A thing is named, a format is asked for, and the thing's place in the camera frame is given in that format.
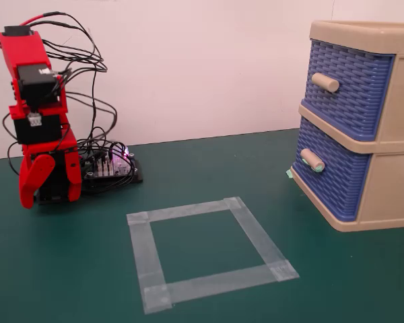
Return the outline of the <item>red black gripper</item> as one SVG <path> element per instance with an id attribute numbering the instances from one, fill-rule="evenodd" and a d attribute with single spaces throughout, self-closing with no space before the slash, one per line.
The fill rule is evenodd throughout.
<path id="1" fill-rule="evenodd" d="M 69 180 L 68 199 L 76 201 L 81 194 L 81 170 L 77 141 L 67 119 L 65 104 L 45 104 L 35 110 L 26 104 L 9 107 L 15 127 L 15 136 L 24 155 L 69 152 L 66 154 L 66 172 Z M 38 155 L 34 161 L 23 157 L 19 175 L 20 202 L 30 209 L 34 204 L 34 193 L 49 177 L 55 160 L 49 154 Z"/>

